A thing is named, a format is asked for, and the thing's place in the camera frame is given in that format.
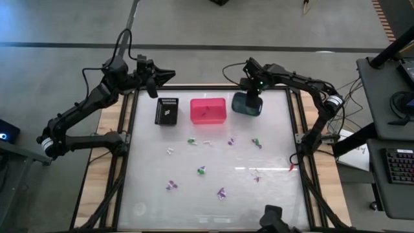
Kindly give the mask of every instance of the keyboard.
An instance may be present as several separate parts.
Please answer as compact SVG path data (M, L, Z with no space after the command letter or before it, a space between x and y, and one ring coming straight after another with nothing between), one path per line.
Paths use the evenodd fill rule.
M392 184L414 184L414 151L384 149L388 181Z

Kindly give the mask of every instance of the pink plastic container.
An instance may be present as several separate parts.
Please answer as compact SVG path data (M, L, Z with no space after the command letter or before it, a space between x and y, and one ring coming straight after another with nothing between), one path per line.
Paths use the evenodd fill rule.
M222 124L226 118L224 98L203 98L190 101L190 118L194 124Z

